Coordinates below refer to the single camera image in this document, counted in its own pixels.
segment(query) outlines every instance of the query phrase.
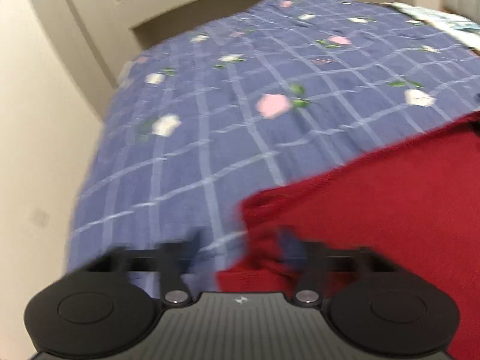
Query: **silver screw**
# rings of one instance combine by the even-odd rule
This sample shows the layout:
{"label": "silver screw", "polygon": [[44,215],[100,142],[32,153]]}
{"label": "silver screw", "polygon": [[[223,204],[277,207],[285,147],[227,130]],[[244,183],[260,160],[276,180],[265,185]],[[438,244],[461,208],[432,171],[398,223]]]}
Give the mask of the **silver screw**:
{"label": "silver screw", "polygon": [[304,289],[303,291],[297,292],[295,297],[302,303],[313,303],[320,298],[318,293],[309,289]]}
{"label": "silver screw", "polygon": [[165,294],[165,300],[170,303],[183,303],[188,299],[188,294],[185,291],[174,290]]}

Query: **red garment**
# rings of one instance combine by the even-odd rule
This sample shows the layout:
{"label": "red garment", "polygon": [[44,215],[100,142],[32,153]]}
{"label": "red garment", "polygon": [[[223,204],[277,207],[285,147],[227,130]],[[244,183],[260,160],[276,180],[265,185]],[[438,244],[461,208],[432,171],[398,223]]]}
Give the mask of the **red garment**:
{"label": "red garment", "polygon": [[248,255],[218,274],[223,291],[292,290],[277,229],[333,248],[370,246],[448,293],[461,313],[450,347],[480,358],[480,137],[477,112],[242,203]]}

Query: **bed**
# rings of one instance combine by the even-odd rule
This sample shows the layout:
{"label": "bed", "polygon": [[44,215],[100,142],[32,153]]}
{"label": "bed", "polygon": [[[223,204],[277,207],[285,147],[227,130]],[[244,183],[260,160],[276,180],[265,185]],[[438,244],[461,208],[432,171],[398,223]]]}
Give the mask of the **bed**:
{"label": "bed", "polygon": [[[375,4],[264,0],[175,36],[132,62],[112,100],[68,268],[114,245],[148,249],[201,229],[186,280],[216,290],[214,272],[244,250],[242,199],[445,125],[477,110],[478,93],[477,55]],[[264,95],[298,106],[270,119]],[[181,124],[151,134],[165,115]],[[131,279],[155,296],[153,274]]]}

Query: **black round motor housing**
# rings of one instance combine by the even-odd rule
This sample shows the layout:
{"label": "black round motor housing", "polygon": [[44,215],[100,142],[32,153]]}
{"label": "black round motor housing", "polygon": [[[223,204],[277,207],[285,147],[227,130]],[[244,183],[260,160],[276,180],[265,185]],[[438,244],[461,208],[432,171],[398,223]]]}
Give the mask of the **black round motor housing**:
{"label": "black round motor housing", "polygon": [[24,320],[38,352],[93,359],[141,340],[154,323],[155,304],[121,275],[78,272],[31,299]]}
{"label": "black round motor housing", "polygon": [[455,302],[409,273],[376,274],[336,294],[328,319],[347,341],[389,357],[445,350],[457,331]]}

